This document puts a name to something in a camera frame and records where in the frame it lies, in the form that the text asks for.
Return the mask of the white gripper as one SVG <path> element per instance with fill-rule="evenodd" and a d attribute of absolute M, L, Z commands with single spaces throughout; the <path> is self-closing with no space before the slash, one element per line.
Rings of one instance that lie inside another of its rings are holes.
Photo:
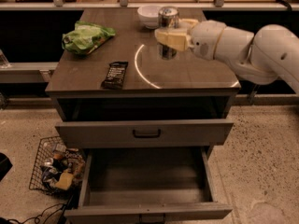
<path fill-rule="evenodd" d="M 179 19 L 179 28 L 159 28 L 154 31 L 156 40 L 171 49 L 185 51 L 192 47 L 195 56 L 213 60 L 217 43 L 226 24 L 219 21 Z"/>

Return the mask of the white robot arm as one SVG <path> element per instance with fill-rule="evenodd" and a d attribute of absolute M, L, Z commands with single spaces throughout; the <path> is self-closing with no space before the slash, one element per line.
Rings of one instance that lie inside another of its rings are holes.
<path fill-rule="evenodd" d="M 299 94 L 299 37 L 281 25 L 253 33 L 220 21 L 184 19 L 177 28 L 158 28 L 154 34 L 171 49 L 225 63 L 247 81 L 267 85 L 280 78 Z"/>

